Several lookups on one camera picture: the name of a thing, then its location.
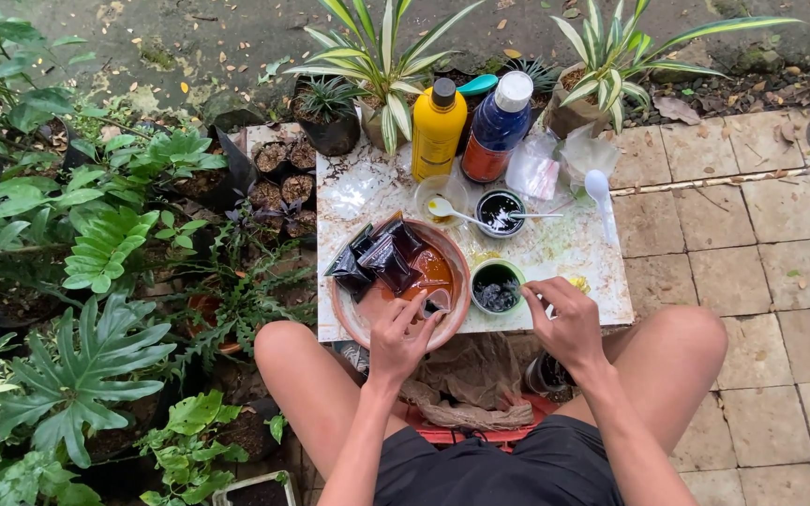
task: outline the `bottle label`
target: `bottle label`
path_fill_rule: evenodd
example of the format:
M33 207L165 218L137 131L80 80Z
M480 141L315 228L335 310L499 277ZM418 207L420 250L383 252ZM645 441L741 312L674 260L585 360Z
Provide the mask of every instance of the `bottle label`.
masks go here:
M452 172L457 144L457 138L434 141L416 131L411 154L411 177L420 183L432 176L448 176Z
M478 183L488 183L498 179L509 166L511 152L492 151L480 145L471 132L471 138L467 141L465 157L462 158L462 170L468 178Z

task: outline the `leg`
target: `leg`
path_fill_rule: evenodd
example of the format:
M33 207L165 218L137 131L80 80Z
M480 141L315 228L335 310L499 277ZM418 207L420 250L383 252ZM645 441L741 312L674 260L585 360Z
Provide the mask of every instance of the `leg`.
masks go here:
M672 306L606 336L603 347L636 412L670 454L721 370L724 323L706 308ZM582 396L556 413L596 424Z
M307 327L291 321L258 331L255 362L311 461L329 477L352 425L358 386ZM407 426L391 415L384 437Z

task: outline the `bottle cap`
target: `bottle cap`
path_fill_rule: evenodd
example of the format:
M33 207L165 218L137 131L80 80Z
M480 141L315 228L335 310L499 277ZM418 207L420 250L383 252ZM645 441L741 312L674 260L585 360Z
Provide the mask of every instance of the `bottle cap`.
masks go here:
M439 107L448 107L456 100L456 84L448 77L440 77L433 83L430 99Z
M518 112L526 106L533 95L533 79L514 70L503 75L496 87L496 105L505 112Z

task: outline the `blue bottle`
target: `blue bottle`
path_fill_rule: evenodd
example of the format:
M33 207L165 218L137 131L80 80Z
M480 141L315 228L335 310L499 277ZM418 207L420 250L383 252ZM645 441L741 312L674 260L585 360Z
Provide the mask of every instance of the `blue bottle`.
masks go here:
M509 158L530 128L533 79L509 72L496 93L483 99L474 113L471 137L462 158L462 170L476 183L495 181L509 166Z

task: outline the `black bottle cap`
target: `black bottle cap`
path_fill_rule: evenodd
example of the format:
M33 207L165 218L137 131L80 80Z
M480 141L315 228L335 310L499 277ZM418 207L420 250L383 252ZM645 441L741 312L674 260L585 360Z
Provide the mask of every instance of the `black bottle cap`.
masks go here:
M433 83L433 93L430 96L438 107L448 107L456 100L456 84L448 77L440 77Z

